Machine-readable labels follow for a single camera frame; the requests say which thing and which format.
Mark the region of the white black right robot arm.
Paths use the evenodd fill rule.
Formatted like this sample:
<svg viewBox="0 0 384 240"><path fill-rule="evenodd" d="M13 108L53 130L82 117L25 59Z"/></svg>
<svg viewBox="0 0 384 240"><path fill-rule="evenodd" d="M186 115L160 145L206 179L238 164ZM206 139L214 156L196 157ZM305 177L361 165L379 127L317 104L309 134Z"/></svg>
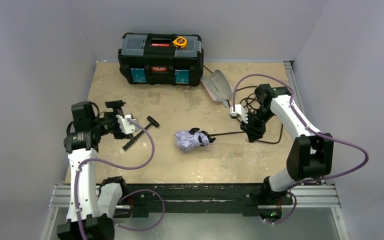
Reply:
<svg viewBox="0 0 384 240"><path fill-rule="evenodd" d="M247 134L248 141L260 140L266 132L266 123L274 116L279 118L293 139L285 168L267 177L265 187L280 193L299 181L330 174L334 149L331 134L308 129L311 124L301 110L294 107L295 101L289 89L261 84L254 94L259 108L248 113L240 110L240 128Z"/></svg>

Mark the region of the purple umbrella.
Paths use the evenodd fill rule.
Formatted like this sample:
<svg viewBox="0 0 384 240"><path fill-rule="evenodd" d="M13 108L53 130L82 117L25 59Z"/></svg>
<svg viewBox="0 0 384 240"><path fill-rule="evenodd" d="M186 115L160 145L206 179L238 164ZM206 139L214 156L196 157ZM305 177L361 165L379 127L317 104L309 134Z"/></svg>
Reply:
<svg viewBox="0 0 384 240"><path fill-rule="evenodd" d="M196 148L203 148L213 144L217 137L242 134L244 131L232 131L222 133L208 133L198 127L190 130L180 130L174 134L175 145L181 152L190 152Z"/></svg>

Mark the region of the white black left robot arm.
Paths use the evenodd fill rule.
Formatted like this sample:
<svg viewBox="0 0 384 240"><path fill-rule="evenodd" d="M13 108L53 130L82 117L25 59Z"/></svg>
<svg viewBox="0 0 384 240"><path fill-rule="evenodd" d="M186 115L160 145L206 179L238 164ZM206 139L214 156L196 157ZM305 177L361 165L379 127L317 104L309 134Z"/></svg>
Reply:
<svg viewBox="0 0 384 240"><path fill-rule="evenodd" d="M107 101L107 112L99 112L96 103L82 101L71 106L73 120L63 141L70 166L70 200L66 222L57 226L60 240L113 240L112 214L123 195L124 179L106 180L97 192L95 166L102 136L128 139L119 120L124 117L122 100Z"/></svg>

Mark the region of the pink umbrella case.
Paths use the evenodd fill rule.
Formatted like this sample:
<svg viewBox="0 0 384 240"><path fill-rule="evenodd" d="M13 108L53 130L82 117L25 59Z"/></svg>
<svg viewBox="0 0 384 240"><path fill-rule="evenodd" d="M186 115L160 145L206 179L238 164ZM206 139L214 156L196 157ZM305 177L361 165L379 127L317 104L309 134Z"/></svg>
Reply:
<svg viewBox="0 0 384 240"><path fill-rule="evenodd" d="M234 89L219 69L213 71L210 76L202 76L200 82L214 102L223 104L225 108L230 107L229 100Z"/></svg>

